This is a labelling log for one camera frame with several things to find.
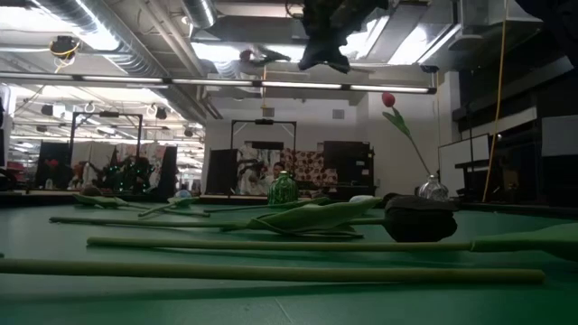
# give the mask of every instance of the ceiling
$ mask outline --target ceiling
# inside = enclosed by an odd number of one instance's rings
[[[368,16],[363,28],[348,38],[348,46],[341,48],[354,68],[347,75],[327,66],[306,71],[297,69],[296,62],[307,39],[301,23],[287,16],[285,0],[213,2],[219,18],[204,31],[191,31],[181,0],[100,0],[87,4],[95,10],[104,10],[105,14],[95,14],[96,19],[106,20],[107,23],[102,26],[109,32],[122,33],[122,40],[130,40],[123,51],[139,52],[139,58],[154,66],[151,71],[155,76],[162,73],[172,77],[223,78],[222,69],[217,69],[223,62],[236,61],[238,53],[245,49],[265,46],[291,57],[291,62],[267,65],[266,78],[269,80],[429,87],[432,86],[432,78],[420,69],[420,64],[436,65],[442,71],[474,69],[492,63],[499,55],[503,7],[498,0],[394,1],[398,5],[387,11],[376,10]],[[75,1],[63,3],[74,4]],[[510,15],[507,19],[511,23],[508,25],[507,50],[532,37],[540,27],[536,19],[519,10],[516,2],[509,3]],[[299,5],[290,7],[292,13],[301,10]],[[163,16],[168,16],[168,21],[159,18]],[[132,72],[121,69],[117,64],[119,55],[98,49],[94,42],[91,42],[92,48],[89,46],[87,38],[94,35],[79,32],[78,26],[58,19],[38,8],[2,7],[0,70],[132,75]],[[49,44],[59,35],[83,41],[74,61],[67,62],[67,65],[47,51]],[[475,42],[463,42],[464,39],[474,39]],[[73,111],[85,111],[85,107],[91,103],[96,112],[111,110],[142,114],[145,127],[166,126],[165,130],[147,130],[144,139],[179,139],[185,126],[201,126],[207,119],[223,117],[219,107],[210,103],[211,98],[240,100],[262,96],[259,88],[171,86],[163,91],[139,87],[10,86],[18,94],[15,134],[29,136],[66,137],[70,134],[70,127],[66,125],[70,123],[68,116]],[[362,93],[347,91],[290,88],[270,88],[266,95],[269,98],[346,100],[351,106],[357,105],[363,96]],[[64,113],[44,116],[41,108],[47,104],[64,107]],[[155,118],[155,107],[167,107],[165,120]],[[94,120],[103,127],[115,123],[98,118]],[[35,124],[40,123],[49,126],[48,133],[39,135]],[[131,125],[127,120],[121,123]],[[77,136],[103,136],[96,129],[93,125],[82,126]],[[204,133],[199,127],[195,130],[199,142],[192,145],[198,150],[202,146]],[[123,129],[123,132],[126,134],[118,136],[126,140],[136,135],[136,131],[130,128]]]

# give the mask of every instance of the metal frame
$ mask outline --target metal frame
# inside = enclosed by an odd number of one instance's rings
[[[69,148],[69,164],[72,166],[72,151],[74,149],[74,134],[76,129],[80,126],[76,123],[77,116],[87,116],[90,118],[91,116],[103,116],[103,117],[121,117],[121,116],[136,116],[138,118],[138,135],[136,138],[136,154],[135,154],[135,161],[140,158],[140,150],[141,150],[141,135],[143,132],[143,115],[142,114],[127,114],[127,113],[116,113],[113,112],[114,115],[107,116],[108,112],[99,112],[99,113],[86,113],[86,112],[73,112],[72,113],[72,126],[70,128],[70,148]]]
[[[232,120],[231,121],[231,142],[230,142],[230,147],[229,149],[233,149],[233,140],[235,137],[235,124],[237,123],[255,123],[255,125],[257,125],[257,120]],[[294,136],[293,136],[293,161],[295,162],[295,150],[297,148],[297,122],[294,121],[270,121],[272,122],[272,124],[289,124],[292,125],[294,128]]]
[[[171,85],[218,86],[218,87],[255,87],[255,88],[294,88],[332,91],[392,92],[416,95],[431,95],[437,88],[403,85],[340,84],[327,82],[293,82],[252,79],[205,79],[205,78],[169,78],[169,77],[126,77],[92,76],[53,73],[23,73],[0,71],[0,79],[17,84],[41,84],[82,87],[134,87],[169,88]]]

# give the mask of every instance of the clear vase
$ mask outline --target clear vase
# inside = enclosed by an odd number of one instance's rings
[[[441,184],[435,175],[428,176],[427,182],[419,188],[417,196],[437,201],[447,201],[450,198],[448,188]]]

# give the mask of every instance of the yellow cable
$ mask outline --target yellow cable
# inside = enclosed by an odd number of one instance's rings
[[[508,19],[508,5],[509,0],[506,0],[506,8],[504,10],[504,22],[502,23],[502,48],[499,55],[499,76],[498,76],[498,103],[496,105],[496,118],[494,120],[494,137],[491,140],[491,149],[489,151],[489,166],[488,174],[486,175],[486,186],[484,187],[484,196],[481,199],[482,203],[486,201],[489,187],[489,177],[491,175],[491,165],[494,160],[494,151],[496,150],[496,142],[498,139],[498,121],[499,110],[502,107],[502,74],[504,72],[504,53],[506,51],[506,20]]]

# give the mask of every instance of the green leaf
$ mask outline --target green leaf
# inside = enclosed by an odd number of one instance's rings
[[[360,202],[335,203],[327,206],[306,205],[285,212],[264,215],[249,220],[247,229],[269,230],[283,235],[303,236],[340,232],[341,236],[350,232],[350,229],[336,230],[353,218],[362,215],[381,201],[374,198]]]
[[[403,133],[407,137],[411,137],[411,133],[409,132],[409,129],[406,126],[404,118],[401,116],[401,114],[399,114],[399,111],[397,109],[393,108],[393,110],[395,115],[392,115],[391,113],[388,112],[383,112],[382,114],[389,120],[389,122],[391,122],[391,124],[397,127],[397,129],[401,133]]]

